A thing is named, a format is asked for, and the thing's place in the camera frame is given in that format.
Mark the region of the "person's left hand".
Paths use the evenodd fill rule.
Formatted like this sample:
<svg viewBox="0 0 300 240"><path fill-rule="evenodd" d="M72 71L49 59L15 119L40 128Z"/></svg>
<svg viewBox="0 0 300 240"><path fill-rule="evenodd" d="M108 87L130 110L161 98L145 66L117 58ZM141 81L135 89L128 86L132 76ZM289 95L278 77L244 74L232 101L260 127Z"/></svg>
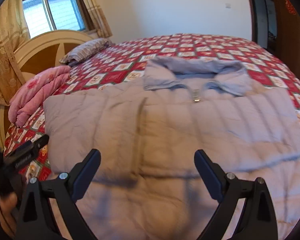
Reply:
<svg viewBox="0 0 300 240"><path fill-rule="evenodd" d="M12 211L18 202L17 195L11 192L4 197L0 196L0 225L3 231L11 238L15 238L17 223L12 216Z"/></svg>

